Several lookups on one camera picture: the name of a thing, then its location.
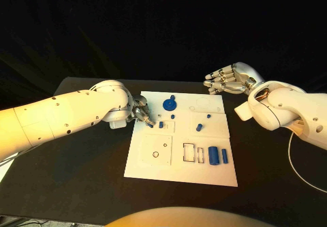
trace cable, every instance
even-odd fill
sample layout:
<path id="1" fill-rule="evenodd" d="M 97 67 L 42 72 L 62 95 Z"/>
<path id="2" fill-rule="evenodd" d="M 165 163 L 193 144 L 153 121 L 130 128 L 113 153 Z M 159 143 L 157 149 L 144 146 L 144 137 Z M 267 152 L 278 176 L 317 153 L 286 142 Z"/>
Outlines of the cable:
<path id="1" fill-rule="evenodd" d="M 32 148 L 29 148 L 28 150 L 21 151 L 19 154 L 18 154 L 15 157 L 10 157 L 10 158 L 2 160 L 2 161 L 0 161 L 0 167 L 2 167 L 3 165 L 6 165 L 10 161 L 13 161 L 13 160 L 15 160 L 19 156 L 22 156 L 25 153 L 28 153 L 29 151 L 32 151 L 32 150 L 33 150 L 36 147 L 39 147 L 41 145 L 42 145 L 42 143 L 41 143 L 39 145 L 33 146 Z"/>
<path id="2" fill-rule="evenodd" d="M 300 174 L 299 174 L 299 172 L 297 172 L 297 170 L 296 170 L 296 168 L 294 168 L 294 166 L 293 166 L 293 163 L 291 163 L 291 155 L 290 155 L 290 150 L 291 150 L 291 138 L 290 138 L 290 142 L 288 142 L 288 159 L 290 159 L 291 168 L 293 168 L 296 174 L 299 175 L 299 177 L 301 178 L 301 180 L 303 180 L 312 187 L 314 187 L 317 190 L 320 190 L 320 191 L 323 191 L 324 193 L 327 193 L 326 190 L 320 189 L 319 187 L 316 187 L 314 185 L 312 185 L 312 184 L 304 180 L 304 178 L 300 176 Z"/>
<path id="3" fill-rule="evenodd" d="M 16 227 L 26 226 L 26 225 L 31 225 L 31 224 L 39 224 L 42 226 L 46 222 L 49 222 L 49 221 L 45 221 L 44 223 L 39 223 L 39 222 L 35 221 L 35 222 L 18 225 Z"/>

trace small blue piece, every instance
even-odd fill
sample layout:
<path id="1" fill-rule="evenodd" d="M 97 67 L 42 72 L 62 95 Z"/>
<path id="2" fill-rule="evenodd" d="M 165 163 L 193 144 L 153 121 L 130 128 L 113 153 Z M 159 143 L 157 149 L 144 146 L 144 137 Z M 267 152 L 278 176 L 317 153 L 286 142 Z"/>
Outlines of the small blue piece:
<path id="1" fill-rule="evenodd" d="M 214 166 L 219 165 L 218 147 L 209 147 L 209 163 Z"/>
<path id="2" fill-rule="evenodd" d="M 196 131 L 201 131 L 201 130 L 202 130 L 202 124 L 199 124 L 196 127 Z"/>
<path id="3" fill-rule="evenodd" d="M 224 153 L 224 164 L 228 164 L 227 149 L 222 149 L 222 153 Z"/>
<path id="4" fill-rule="evenodd" d="M 176 97 L 170 96 L 170 99 L 166 99 L 163 102 L 163 108 L 167 111 L 173 111 L 178 107 L 178 103 L 176 103 Z"/>

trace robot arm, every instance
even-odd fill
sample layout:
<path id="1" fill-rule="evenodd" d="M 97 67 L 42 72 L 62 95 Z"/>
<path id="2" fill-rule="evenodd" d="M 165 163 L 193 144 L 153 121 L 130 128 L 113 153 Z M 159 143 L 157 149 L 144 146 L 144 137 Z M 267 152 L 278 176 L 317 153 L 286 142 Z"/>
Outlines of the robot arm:
<path id="1" fill-rule="evenodd" d="M 265 82 L 242 62 L 209 74 L 203 84 L 212 95 L 221 91 L 250 95 L 248 101 L 235 108 L 244 121 L 254 117 L 268 130 L 286 127 L 304 141 L 327 149 L 327 94 L 307 94 L 291 84 Z"/>
<path id="2" fill-rule="evenodd" d="M 154 124 L 147 99 L 133 98 L 124 84 L 108 80 L 91 90 L 55 96 L 0 111 L 0 161 L 16 152 L 94 126 L 101 120 L 113 129 L 139 118 Z"/>

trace screw hole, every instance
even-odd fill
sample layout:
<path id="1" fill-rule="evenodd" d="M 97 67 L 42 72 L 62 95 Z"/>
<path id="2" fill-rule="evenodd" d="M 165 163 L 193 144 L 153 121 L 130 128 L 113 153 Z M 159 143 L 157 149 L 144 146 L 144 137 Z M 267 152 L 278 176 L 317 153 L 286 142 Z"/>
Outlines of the screw hole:
<path id="1" fill-rule="evenodd" d="M 324 129 L 324 127 L 320 125 L 317 128 L 316 128 L 316 132 L 322 132 Z"/>

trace black table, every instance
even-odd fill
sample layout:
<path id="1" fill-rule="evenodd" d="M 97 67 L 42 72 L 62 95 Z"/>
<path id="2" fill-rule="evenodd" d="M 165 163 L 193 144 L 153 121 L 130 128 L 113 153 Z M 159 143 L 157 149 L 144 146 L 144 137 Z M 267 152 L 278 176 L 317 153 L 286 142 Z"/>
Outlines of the black table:
<path id="1" fill-rule="evenodd" d="M 67 78 L 57 95 L 90 89 L 101 81 Z M 195 82 L 121 82 L 131 94 L 208 93 Z M 238 187 L 124 177 L 134 123 L 111 130 L 100 122 L 16 159 L 0 183 L 0 214 L 104 225 L 142 210 L 189 206 L 229 211 L 277 226 L 324 226 L 327 194 L 291 169 L 290 130 L 268 131 L 254 119 L 242 122 L 234 108 L 247 96 L 222 95 Z M 327 189 L 327 152 L 297 137 L 291 152 L 300 174 Z"/>

